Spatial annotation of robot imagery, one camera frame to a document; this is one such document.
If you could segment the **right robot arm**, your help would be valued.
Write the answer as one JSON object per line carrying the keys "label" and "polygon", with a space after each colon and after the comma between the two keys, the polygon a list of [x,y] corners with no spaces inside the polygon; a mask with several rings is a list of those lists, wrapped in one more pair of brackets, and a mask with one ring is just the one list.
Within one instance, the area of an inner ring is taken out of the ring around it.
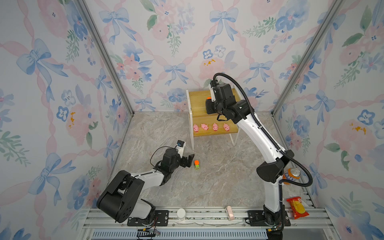
{"label": "right robot arm", "polygon": [[265,161],[257,167],[257,174],[263,180],[265,189],[263,219],[267,226],[283,227],[286,218],[279,181],[283,179],[282,174],[289,159],[261,124],[249,103],[246,100],[236,101],[230,85],[211,84],[210,93],[211,99],[206,100],[207,113],[231,120],[250,137],[264,157]]}

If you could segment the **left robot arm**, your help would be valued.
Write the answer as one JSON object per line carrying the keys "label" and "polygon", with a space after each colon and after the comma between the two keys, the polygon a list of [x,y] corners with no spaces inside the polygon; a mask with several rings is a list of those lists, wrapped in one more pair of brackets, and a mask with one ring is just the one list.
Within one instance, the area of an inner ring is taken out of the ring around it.
{"label": "left robot arm", "polygon": [[156,207],[140,198],[142,191],[163,186],[177,168],[190,168],[195,157],[194,154],[183,156],[184,147],[180,145],[165,148],[163,159],[152,170],[139,174],[119,171],[100,195],[97,208],[118,223],[128,221],[129,226],[155,224]]}

